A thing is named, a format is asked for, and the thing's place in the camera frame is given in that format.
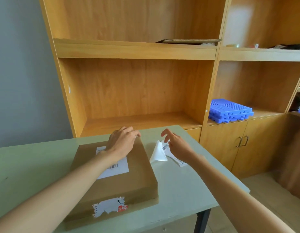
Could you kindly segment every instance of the person's left arm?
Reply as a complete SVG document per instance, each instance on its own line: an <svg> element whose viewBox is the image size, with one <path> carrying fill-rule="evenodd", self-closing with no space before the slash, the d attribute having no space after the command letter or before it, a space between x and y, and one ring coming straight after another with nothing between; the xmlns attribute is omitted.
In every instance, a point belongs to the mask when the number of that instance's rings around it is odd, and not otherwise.
<svg viewBox="0 0 300 233"><path fill-rule="evenodd" d="M1 217L0 233L54 231L100 174L132 150L136 136L132 127L115 130L105 151Z"/></svg>

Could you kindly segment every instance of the table leg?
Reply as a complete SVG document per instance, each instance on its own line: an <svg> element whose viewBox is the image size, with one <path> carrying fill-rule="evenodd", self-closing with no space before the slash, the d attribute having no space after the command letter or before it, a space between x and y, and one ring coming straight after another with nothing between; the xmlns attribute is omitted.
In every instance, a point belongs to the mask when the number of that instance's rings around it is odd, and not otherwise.
<svg viewBox="0 0 300 233"><path fill-rule="evenodd" d="M198 218L196 219L194 233L204 233L209 218L209 214L210 214L210 209L197 213Z"/></svg>

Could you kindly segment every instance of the cardboard box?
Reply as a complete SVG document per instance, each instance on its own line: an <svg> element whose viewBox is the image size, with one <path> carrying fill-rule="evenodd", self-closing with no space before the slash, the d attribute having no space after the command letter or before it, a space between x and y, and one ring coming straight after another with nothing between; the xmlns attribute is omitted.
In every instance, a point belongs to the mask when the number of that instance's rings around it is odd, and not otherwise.
<svg viewBox="0 0 300 233"><path fill-rule="evenodd" d="M85 164L96 155L97 147L102 147L106 144L107 141L80 145L70 170L72 171ZM127 155L127 163L129 172L97 179L94 182L80 202L65 218L64 222L67 228L72 229L109 219L158 203L157 180L140 137L136 138L133 149ZM94 216L93 205L120 197L124 198L122 206L126 207L123 209L119 208L119 211L113 210L109 213L103 212L100 216L97 216L97 214L96 217Z"/></svg>

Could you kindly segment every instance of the tabletop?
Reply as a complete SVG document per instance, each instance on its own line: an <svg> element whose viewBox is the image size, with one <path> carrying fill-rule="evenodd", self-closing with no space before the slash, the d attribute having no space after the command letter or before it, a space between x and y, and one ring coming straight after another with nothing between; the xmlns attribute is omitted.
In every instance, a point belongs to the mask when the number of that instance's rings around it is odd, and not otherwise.
<svg viewBox="0 0 300 233"><path fill-rule="evenodd" d="M156 141L162 139L160 134L165 128L140 130L149 157ZM168 128L182 136L196 153L205 156L221 173L249 192L240 180L179 125ZM0 217L67 174L79 145L106 141L108 138L109 135L99 135L0 148ZM167 162L154 162L152 168L158 181L159 204L76 228L69 233L142 232L218 206L204 182L189 165L179 167L168 157ZM59 225L55 232L65 232L64 225Z"/></svg>

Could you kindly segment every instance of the wall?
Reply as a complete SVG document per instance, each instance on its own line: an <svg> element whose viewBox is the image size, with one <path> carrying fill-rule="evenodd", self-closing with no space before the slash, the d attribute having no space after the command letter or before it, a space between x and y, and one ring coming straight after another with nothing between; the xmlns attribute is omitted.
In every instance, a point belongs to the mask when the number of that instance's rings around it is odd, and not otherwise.
<svg viewBox="0 0 300 233"><path fill-rule="evenodd" d="M39 0L0 0L0 147L68 138Z"/></svg>

